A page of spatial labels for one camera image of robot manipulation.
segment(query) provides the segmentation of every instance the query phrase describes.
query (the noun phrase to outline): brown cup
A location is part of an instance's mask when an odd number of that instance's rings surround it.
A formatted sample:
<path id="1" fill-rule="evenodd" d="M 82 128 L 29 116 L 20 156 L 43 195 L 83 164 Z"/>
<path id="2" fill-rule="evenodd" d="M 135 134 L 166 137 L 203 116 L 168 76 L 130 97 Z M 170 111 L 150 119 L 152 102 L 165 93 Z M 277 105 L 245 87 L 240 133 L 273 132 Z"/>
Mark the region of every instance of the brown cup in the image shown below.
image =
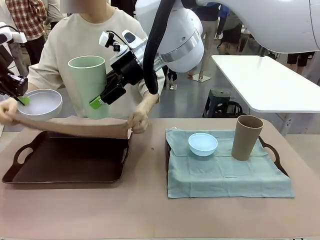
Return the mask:
<path id="1" fill-rule="evenodd" d="M 247 161 L 261 133 L 264 123 L 255 116 L 242 115 L 238 117 L 232 157 L 240 161 Z"/>

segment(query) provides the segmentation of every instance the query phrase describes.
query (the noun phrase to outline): bowl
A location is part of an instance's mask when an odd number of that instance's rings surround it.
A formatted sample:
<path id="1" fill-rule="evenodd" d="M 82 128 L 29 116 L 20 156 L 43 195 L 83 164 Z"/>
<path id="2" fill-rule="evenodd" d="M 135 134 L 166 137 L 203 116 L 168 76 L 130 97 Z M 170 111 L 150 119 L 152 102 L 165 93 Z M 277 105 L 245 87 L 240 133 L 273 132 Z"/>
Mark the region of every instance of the bowl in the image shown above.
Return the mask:
<path id="1" fill-rule="evenodd" d="M 18 103 L 18 112 L 27 119 L 47 121 L 56 118 L 61 112 L 63 100 L 60 93 L 50 89 L 40 89 L 28 92 L 24 97 L 29 98 L 29 104 Z"/>
<path id="2" fill-rule="evenodd" d="M 213 154 L 218 147 L 218 140 L 207 133 L 195 133 L 189 137 L 190 150 L 200 157 Z"/>

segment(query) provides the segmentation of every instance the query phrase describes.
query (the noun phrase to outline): teal cloth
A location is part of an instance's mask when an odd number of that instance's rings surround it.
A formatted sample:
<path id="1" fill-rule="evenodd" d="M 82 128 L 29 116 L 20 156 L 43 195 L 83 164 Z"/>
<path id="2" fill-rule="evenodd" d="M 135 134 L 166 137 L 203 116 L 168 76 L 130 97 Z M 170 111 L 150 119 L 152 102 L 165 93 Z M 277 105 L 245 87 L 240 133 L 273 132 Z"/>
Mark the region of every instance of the teal cloth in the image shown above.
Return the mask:
<path id="1" fill-rule="evenodd" d="M 206 133 L 218 140 L 211 156 L 191 152 L 188 139 Z M 185 131 L 167 129 L 171 146 L 168 168 L 168 197 L 254 197 L 294 198 L 291 180 L 273 163 L 258 140 L 248 161 L 231 156 L 235 131 Z"/>

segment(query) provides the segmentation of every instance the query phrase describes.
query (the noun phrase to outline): plaid shirt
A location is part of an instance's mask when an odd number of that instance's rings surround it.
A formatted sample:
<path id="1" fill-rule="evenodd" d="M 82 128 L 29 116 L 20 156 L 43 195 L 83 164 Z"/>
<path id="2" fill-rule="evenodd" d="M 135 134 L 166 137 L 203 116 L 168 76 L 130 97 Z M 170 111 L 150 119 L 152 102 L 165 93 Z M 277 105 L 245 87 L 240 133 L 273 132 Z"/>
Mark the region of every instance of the plaid shirt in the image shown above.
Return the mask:
<path id="1" fill-rule="evenodd" d="M 17 29 L 25 34 L 28 41 L 45 33 L 47 11 L 41 0 L 5 0 L 5 3 Z"/>

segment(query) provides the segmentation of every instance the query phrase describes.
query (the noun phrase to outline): cup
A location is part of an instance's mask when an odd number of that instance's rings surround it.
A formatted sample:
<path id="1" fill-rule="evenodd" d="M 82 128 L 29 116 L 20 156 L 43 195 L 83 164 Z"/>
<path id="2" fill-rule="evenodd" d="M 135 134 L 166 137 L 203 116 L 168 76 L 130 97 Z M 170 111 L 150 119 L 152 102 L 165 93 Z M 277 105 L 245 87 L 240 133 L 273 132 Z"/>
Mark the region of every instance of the cup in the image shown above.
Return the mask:
<path id="1" fill-rule="evenodd" d="M 98 120 L 108 116 L 108 105 L 93 109 L 89 103 L 99 96 L 106 87 L 106 61 L 100 56 L 81 56 L 69 61 L 73 82 L 78 89 L 85 114 L 88 118 Z"/>
<path id="2" fill-rule="evenodd" d="M 247 161 L 263 127 L 264 123 L 255 116 L 242 115 L 238 117 L 231 153 L 232 157 L 239 161 Z"/>

